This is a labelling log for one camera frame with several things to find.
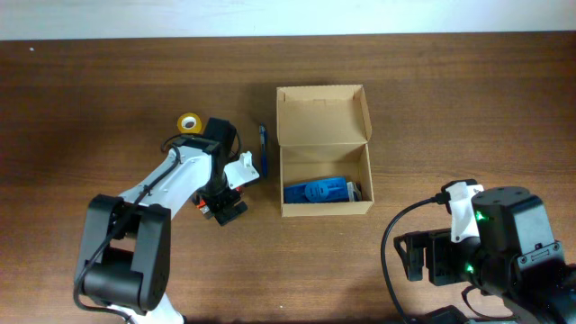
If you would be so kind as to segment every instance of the cardboard box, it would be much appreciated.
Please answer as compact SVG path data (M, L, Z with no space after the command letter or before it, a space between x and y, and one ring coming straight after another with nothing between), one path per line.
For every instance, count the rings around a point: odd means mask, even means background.
M361 85L277 88L282 216L366 214L374 204L368 140L372 124ZM289 185L331 176L360 184L361 202L284 203Z

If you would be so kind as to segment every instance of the green light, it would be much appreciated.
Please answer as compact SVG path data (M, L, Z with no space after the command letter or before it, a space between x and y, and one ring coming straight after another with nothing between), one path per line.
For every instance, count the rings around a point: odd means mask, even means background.
M476 221L486 221L488 219L488 217L482 215L481 212L477 211L476 212Z

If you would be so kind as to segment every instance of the tabletop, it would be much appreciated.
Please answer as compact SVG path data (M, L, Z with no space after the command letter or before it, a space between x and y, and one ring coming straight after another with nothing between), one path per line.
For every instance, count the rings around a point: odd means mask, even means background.
M144 179L183 113L231 121L269 177L220 227L188 203L172 223L167 293L192 320L397 319L380 265L391 218L445 183L520 185L546 205L576 260L576 33L0 42L0 321L120 323L76 308L86 206ZM364 85L375 204L366 215L282 218L278 86ZM450 227L442 206L393 236ZM414 315L453 304L463 283L391 279ZM484 313L506 315L481 297Z

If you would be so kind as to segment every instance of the yellow tape roll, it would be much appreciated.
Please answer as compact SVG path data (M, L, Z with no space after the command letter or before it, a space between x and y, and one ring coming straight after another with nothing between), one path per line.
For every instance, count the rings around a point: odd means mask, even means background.
M202 130L202 121L195 113L185 113L178 118L178 129L184 134L198 134Z

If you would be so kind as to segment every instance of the blue pen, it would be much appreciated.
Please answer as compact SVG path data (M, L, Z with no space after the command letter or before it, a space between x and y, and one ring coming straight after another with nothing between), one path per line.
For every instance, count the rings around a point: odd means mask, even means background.
M262 174L264 178L268 177L268 160L266 159L266 142L268 141L268 134L266 133L266 127L263 123L260 123L260 145L262 149Z

